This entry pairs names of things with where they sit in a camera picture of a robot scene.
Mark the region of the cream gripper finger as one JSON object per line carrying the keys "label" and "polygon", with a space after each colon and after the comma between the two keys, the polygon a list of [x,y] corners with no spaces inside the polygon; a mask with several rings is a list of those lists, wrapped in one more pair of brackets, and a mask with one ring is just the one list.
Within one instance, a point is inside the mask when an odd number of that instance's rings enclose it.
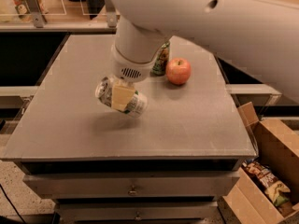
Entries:
{"label": "cream gripper finger", "polygon": [[135,94],[133,83],[118,79],[112,86],[111,107],[116,110],[124,111]]}

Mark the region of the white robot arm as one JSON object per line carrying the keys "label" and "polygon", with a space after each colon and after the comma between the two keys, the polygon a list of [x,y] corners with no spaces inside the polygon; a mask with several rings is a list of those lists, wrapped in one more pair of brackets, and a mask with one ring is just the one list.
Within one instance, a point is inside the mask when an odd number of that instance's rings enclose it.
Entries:
{"label": "white robot arm", "polygon": [[145,67],[187,39],[299,102],[299,7],[273,0],[111,0],[121,19],[117,69]]}

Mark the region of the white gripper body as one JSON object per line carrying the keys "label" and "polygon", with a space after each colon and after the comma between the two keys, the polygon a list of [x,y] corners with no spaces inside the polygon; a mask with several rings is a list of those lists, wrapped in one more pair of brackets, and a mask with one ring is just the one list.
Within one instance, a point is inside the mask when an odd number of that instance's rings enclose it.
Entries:
{"label": "white gripper body", "polygon": [[111,47],[111,71],[127,82],[140,82],[149,76],[154,64],[155,50],[139,45]]}

